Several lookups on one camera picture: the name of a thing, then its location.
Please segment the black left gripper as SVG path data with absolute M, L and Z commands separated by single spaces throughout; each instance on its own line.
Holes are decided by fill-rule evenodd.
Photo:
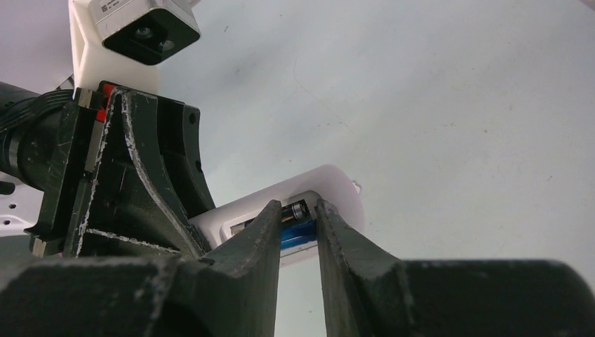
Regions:
M 215 208 L 198 108 L 101 82 L 45 94 L 1 85 L 1 171 L 43 194 L 34 256 L 199 258 L 190 219 Z

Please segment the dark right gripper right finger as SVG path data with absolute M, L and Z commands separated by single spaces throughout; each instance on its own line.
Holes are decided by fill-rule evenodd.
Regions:
M 593 336 L 594 294 L 556 260 L 401 260 L 316 206 L 329 336 Z

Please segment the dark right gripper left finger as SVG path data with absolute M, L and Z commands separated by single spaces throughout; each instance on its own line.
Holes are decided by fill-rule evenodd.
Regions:
M 41 259 L 1 273 L 2 336 L 273 336 L 281 204 L 195 260 Z

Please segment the blue AAA battery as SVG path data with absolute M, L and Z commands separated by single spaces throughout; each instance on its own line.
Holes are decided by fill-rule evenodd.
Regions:
M 316 241 L 315 220 L 309 220 L 281 231 L 281 250 L 291 249 L 314 241 Z

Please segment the silver AAA battery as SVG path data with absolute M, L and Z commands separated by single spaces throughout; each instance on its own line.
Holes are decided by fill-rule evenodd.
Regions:
M 283 207 L 281 212 L 281 223 L 283 224 L 284 228 L 292 227 L 294 225 L 299 224 L 301 221 L 305 220 L 308 217 L 310 217 L 310 212 L 306 201 L 302 199 L 300 201 L 296 201 L 292 204 L 288 204 Z M 231 226 L 231 234 L 237 234 L 238 232 L 245 229 L 248 225 L 250 225 L 253 221 L 254 218 Z

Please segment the white remote control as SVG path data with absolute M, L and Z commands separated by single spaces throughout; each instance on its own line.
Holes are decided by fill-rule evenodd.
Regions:
M 230 203 L 189 221 L 206 236 L 212 249 L 248 227 L 271 200 L 281 202 L 281 266 L 317 254 L 316 205 L 323 199 L 359 232 L 366 218 L 360 187 L 334 165 L 323 165 Z

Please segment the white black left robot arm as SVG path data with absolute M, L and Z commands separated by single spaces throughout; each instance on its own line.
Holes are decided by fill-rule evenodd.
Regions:
M 209 252 L 191 219 L 215 205 L 200 110 L 107 81 L 37 94 L 1 85 L 1 235 L 38 257 Z

